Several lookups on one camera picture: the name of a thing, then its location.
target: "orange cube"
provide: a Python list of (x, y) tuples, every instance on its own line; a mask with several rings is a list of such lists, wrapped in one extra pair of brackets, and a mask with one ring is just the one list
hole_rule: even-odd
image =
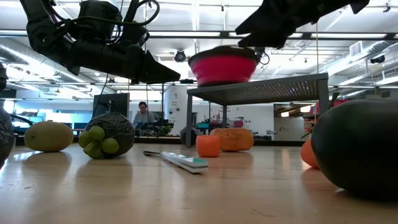
[(197, 151), (201, 157), (218, 157), (221, 151), (220, 137), (197, 136)]

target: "table leg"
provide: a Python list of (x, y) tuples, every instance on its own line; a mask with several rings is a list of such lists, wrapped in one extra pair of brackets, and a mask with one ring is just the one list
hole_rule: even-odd
[(319, 80), (318, 89), (319, 89), (319, 109), (320, 109), (320, 114), (322, 115), (324, 112), (328, 110), (329, 107), (328, 80)]
[(227, 110), (227, 106), (224, 105), (223, 106), (223, 128), (226, 128), (226, 110)]
[(185, 145), (187, 147), (191, 146), (191, 129), (192, 129), (192, 95), (188, 94), (188, 102), (187, 102), (187, 128), (186, 128), (186, 138)]

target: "person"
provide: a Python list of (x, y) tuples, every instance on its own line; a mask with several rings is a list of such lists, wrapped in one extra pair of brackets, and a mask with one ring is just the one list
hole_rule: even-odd
[(148, 109), (147, 103), (143, 101), (139, 102), (138, 107), (139, 111), (134, 117), (134, 120), (132, 122), (132, 126), (134, 127), (134, 129), (140, 128), (143, 124), (155, 122), (154, 115), (147, 110)]

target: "pink bowl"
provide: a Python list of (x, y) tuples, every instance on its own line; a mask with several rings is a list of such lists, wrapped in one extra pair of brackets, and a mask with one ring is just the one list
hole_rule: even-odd
[(225, 47), (213, 50), (214, 52), (208, 50), (196, 54), (189, 61), (198, 86), (244, 83), (250, 80), (258, 63), (254, 51)]

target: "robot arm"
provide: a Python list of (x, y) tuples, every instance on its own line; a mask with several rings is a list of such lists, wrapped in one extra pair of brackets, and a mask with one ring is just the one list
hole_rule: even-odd
[(350, 5), (357, 14), (369, 0), (263, 0), (235, 32), (250, 34), (239, 41), (240, 47), (275, 47), (281, 49), (297, 28), (316, 24), (322, 16)]
[[(133, 21), (137, 8), (147, 2), (157, 6), (155, 15), (143, 23)], [(52, 8), (51, 0), (21, 0), (21, 4), (28, 18), (26, 29), (33, 50), (75, 75), (80, 67), (86, 67), (129, 78), (132, 83), (180, 79), (180, 74), (142, 49), (149, 38), (144, 25), (159, 13), (155, 0), (132, 0), (123, 22), (119, 9), (106, 1), (83, 1), (77, 19), (62, 18)], [(115, 26), (118, 34), (112, 39)]]

